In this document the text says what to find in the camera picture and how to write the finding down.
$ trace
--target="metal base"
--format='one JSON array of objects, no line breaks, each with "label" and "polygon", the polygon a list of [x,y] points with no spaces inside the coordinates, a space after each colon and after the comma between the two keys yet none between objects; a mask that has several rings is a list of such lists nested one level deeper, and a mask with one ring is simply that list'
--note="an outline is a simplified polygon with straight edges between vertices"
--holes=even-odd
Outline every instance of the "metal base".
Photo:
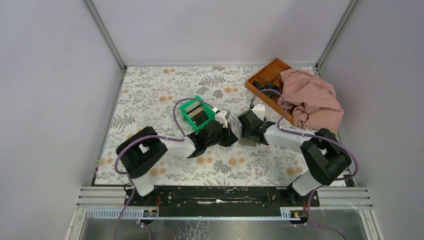
[{"label": "metal base", "polygon": [[[125,204],[133,189],[126,190]],[[280,218],[281,207],[303,208],[308,197],[293,201],[293,190],[276,187],[155,186],[146,196],[138,193],[129,206],[152,207],[166,218]],[[311,207],[319,207],[318,194]]]}]

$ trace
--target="white wall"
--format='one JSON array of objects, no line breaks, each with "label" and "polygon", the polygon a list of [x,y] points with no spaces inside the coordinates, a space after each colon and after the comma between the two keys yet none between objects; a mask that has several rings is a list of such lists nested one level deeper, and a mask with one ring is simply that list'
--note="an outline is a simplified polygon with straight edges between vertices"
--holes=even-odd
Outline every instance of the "white wall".
[{"label": "white wall", "polygon": [[315,63],[349,0],[94,0],[128,65]]},{"label": "white wall", "polygon": [[0,1],[0,239],[63,239],[119,77],[83,1]]},{"label": "white wall", "polygon": [[423,239],[424,1],[359,1],[322,74],[387,240]]}]

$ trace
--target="floral tablecloth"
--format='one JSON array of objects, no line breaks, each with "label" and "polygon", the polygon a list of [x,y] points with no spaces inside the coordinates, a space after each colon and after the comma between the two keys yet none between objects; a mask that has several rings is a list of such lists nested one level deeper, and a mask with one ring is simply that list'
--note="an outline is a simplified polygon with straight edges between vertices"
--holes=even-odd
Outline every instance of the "floral tablecloth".
[{"label": "floral tablecloth", "polygon": [[[117,158],[115,149],[146,126],[152,126],[160,135],[180,137],[172,117],[172,109],[179,99],[199,95],[218,109],[231,112],[229,122],[236,136],[241,124],[237,115],[249,108],[253,94],[244,84],[261,66],[176,66],[129,67],[124,78],[113,121],[105,142],[95,185],[120,185],[129,182],[125,175],[114,170]],[[313,73],[312,66],[298,67]],[[257,98],[256,103],[263,103]],[[280,117],[266,106],[269,121]],[[189,134],[192,127],[183,120],[180,111],[177,119]],[[293,129],[287,121],[283,126]],[[150,170],[155,185],[207,185],[207,186],[287,186],[307,169],[301,154],[284,147],[215,145],[197,158],[162,158]],[[335,182],[333,186],[345,186]]]}]

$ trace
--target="pink cloth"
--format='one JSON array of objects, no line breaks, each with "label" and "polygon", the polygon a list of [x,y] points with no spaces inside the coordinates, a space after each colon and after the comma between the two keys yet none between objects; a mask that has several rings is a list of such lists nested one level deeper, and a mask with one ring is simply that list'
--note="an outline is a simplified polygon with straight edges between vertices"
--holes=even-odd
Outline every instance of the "pink cloth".
[{"label": "pink cloth", "polygon": [[[337,133],[345,111],[336,99],[333,85],[310,72],[296,69],[281,72],[281,79],[288,109],[297,106],[292,113],[296,126],[326,128]],[[284,108],[281,98],[277,103]]]}]

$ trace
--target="wooden tray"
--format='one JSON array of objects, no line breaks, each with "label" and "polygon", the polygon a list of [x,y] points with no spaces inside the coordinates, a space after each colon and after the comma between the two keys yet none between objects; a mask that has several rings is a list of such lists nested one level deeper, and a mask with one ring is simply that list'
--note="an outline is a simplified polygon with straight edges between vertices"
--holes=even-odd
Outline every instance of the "wooden tray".
[{"label": "wooden tray", "polygon": [[[281,79],[280,73],[291,68],[292,68],[291,66],[287,65],[280,59],[276,58],[270,64],[266,65],[259,72],[257,72],[251,78],[249,78],[244,84],[244,86],[246,86],[246,88],[249,89],[249,91],[251,91],[253,94],[256,94],[257,92],[259,92],[259,89],[257,89],[253,85],[254,81],[259,82],[263,85],[267,84],[268,82],[272,82],[273,84],[279,87],[280,93],[282,93],[283,80]],[[262,101],[264,101],[265,104],[270,106],[281,116],[284,114],[284,108],[277,104],[277,101],[280,98],[280,96],[276,95],[273,98],[269,98],[263,92],[261,92],[259,93],[257,97],[260,98]],[[292,109],[288,109],[285,119],[289,121],[291,124],[295,125],[295,121],[293,120],[293,116],[291,114],[292,112],[293,112]]]}]

